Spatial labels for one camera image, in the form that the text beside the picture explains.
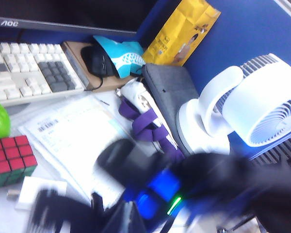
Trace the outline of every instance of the monitor bezel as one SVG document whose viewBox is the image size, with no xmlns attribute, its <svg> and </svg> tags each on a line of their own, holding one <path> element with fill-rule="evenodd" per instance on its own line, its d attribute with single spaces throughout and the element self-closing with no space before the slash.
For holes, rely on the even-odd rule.
<svg viewBox="0 0 291 233">
<path fill-rule="evenodd" d="M 93 35 L 112 35 L 112 36 L 129 36 L 137 34 L 135 31 L 125 31 L 108 28 L 95 28 L 70 24 L 60 24 L 51 22 L 41 22 L 26 19 L 0 17 L 0 27 L 19 28 L 19 29 L 38 29 L 50 31 L 62 31 L 71 33 L 87 33 Z"/>
</svg>

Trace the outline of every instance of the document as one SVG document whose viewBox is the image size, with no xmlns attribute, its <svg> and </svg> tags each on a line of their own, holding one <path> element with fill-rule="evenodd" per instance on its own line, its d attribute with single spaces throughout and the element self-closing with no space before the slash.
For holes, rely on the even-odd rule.
<svg viewBox="0 0 291 233">
<path fill-rule="evenodd" d="M 88 201 L 96 191 L 105 207 L 112 206 L 124 191 L 95 162 L 108 145 L 128 134 L 94 95 L 39 110 L 18 130 Z"/>
</svg>

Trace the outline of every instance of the aoc logo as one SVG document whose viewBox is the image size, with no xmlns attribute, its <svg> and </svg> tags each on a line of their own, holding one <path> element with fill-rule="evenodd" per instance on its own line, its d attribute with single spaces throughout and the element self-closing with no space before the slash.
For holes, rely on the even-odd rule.
<svg viewBox="0 0 291 233">
<path fill-rule="evenodd" d="M 13 21 L 13 20 L 4 20 L 4 21 L 2 21 L 1 26 L 17 27 L 18 26 L 18 22 L 17 21 Z"/>
</svg>

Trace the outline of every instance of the rubik's cube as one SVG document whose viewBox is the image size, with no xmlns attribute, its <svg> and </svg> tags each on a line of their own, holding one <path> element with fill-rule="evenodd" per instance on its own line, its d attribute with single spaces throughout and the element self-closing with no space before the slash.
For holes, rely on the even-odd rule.
<svg viewBox="0 0 291 233">
<path fill-rule="evenodd" d="M 27 136 L 0 139 L 0 187 L 31 176 L 37 166 Z"/>
</svg>

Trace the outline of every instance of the white keyboard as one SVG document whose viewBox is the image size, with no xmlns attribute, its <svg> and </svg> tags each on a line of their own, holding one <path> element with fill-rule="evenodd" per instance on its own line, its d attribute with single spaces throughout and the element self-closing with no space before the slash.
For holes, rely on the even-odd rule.
<svg viewBox="0 0 291 233">
<path fill-rule="evenodd" d="M 77 94 L 84 86 L 58 44 L 0 43 L 0 104 Z"/>
</svg>

